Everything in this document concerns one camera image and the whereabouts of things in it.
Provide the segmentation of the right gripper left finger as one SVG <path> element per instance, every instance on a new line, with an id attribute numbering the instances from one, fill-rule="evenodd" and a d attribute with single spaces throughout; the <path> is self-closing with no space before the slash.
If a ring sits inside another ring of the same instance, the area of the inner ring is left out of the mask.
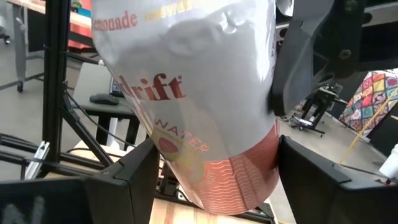
<path id="1" fill-rule="evenodd" d="M 159 153 L 146 139 L 86 179 L 90 224 L 149 224 L 158 172 Z"/>

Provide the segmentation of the grey wheeled table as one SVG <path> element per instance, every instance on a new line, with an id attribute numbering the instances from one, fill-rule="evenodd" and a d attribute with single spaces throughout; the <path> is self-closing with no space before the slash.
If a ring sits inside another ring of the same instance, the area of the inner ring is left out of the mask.
<path id="1" fill-rule="evenodd" d="M 39 73 L 31 77 L 26 77 L 26 61 L 37 58 L 44 58 L 44 51 L 36 51 L 33 54 L 29 53 L 27 48 L 27 37 L 25 36 L 25 14 L 24 9 L 32 10 L 41 14 L 45 14 L 45 0 L 5 0 L 12 5 L 13 27 L 14 27 L 14 48 L 16 56 L 16 75 L 17 81 L 11 83 L 15 85 L 17 91 L 22 93 L 24 90 L 24 83 L 32 79 L 37 79 L 44 76 L 44 73 Z"/>

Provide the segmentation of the colourful patchwork cloth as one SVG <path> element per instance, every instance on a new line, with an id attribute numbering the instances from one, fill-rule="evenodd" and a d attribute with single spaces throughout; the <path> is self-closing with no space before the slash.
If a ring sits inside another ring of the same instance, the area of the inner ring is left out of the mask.
<path id="1" fill-rule="evenodd" d="M 368 72 L 339 120 L 367 136 L 398 103 L 398 68 Z"/>

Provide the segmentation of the silver aluminium profile piece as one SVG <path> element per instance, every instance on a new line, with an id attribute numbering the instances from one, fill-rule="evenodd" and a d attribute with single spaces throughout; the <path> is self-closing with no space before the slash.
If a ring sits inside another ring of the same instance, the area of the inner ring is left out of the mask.
<path id="1" fill-rule="evenodd" d="M 39 174 L 40 168 L 42 167 L 42 162 L 46 158 L 49 152 L 49 142 L 42 141 L 40 146 L 37 148 L 32 160 L 27 166 L 26 172 L 24 174 L 25 179 L 35 179 Z"/>

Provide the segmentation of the silver can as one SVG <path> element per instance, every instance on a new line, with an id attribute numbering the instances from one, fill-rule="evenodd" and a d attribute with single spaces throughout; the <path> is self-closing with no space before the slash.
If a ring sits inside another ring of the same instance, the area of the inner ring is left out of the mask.
<path id="1" fill-rule="evenodd" d="M 252 210 L 278 179 L 275 0 L 92 0 L 105 65 L 187 197 Z"/>

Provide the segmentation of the black wheeled stand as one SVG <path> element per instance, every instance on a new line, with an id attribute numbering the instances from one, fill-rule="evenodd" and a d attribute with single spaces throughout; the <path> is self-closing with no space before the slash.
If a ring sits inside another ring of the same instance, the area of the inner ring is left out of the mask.
<path id="1" fill-rule="evenodd" d="M 290 118 L 290 122 L 292 122 L 291 127 L 299 131 L 303 131 L 304 129 L 315 131 L 319 133 L 322 138 L 325 132 L 317 129 L 317 125 L 333 103 L 339 103 L 345 106 L 348 104 L 347 101 L 339 97 L 332 87 L 320 87 L 306 98 L 306 102 L 302 106 L 302 115 L 292 115 Z"/>

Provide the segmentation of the red box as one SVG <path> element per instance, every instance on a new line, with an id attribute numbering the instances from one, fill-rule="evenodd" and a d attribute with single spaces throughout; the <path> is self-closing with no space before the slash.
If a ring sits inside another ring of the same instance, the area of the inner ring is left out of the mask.
<path id="1" fill-rule="evenodd" d="M 68 46 L 74 49 L 94 47 L 91 34 L 91 0 L 71 0 Z"/>

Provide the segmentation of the black desk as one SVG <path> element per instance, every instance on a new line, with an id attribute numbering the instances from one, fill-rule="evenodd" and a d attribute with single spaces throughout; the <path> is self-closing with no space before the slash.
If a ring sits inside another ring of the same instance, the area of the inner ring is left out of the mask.
<path id="1" fill-rule="evenodd" d="M 105 66 L 92 63 L 83 63 L 80 75 L 73 93 L 73 99 L 90 115 L 98 117 L 98 124 L 107 129 L 96 130 L 96 140 L 104 146 L 111 146 L 115 149 L 130 151 L 134 149 L 135 141 L 139 129 L 139 120 L 134 113 L 127 107 L 125 98 L 119 99 L 119 104 L 101 105 L 92 103 L 90 97 L 97 94 L 109 95 L 111 89 L 112 76 Z M 129 126 L 125 141 L 131 143 L 130 146 L 120 146 L 113 137 L 116 134 L 118 119 L 128 119 Z"/>

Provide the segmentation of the white cup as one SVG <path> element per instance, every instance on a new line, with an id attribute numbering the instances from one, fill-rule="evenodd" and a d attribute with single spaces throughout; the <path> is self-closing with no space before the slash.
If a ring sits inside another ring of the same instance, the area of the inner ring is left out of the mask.
<path id="1" fill-rule="evenodd" d="M 398 177 L 398 143 L 394 146 L 386 161 L 379 168 L 379 172 L 390 179 Z"/>

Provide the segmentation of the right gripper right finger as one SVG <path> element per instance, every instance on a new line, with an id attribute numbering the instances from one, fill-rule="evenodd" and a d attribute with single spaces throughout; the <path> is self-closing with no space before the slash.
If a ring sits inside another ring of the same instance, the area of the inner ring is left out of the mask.
<path id="1" fill-rule="evenodd" d="M 281 136 L 279 175 L 297 224 L 329 224 L 337 189 L 351 179 L 329 159 Z"/>

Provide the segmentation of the black computer mouse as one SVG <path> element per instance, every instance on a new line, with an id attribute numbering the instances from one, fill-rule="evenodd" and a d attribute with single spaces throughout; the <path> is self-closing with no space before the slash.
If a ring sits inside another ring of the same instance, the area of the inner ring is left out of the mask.
<path id="1" fill-rule="evenodd" d="M 90 96 L 90 102 L 99 105 L 116 106 L 119 104 L 119 99 L 105 93 L 98 93 Z"/>

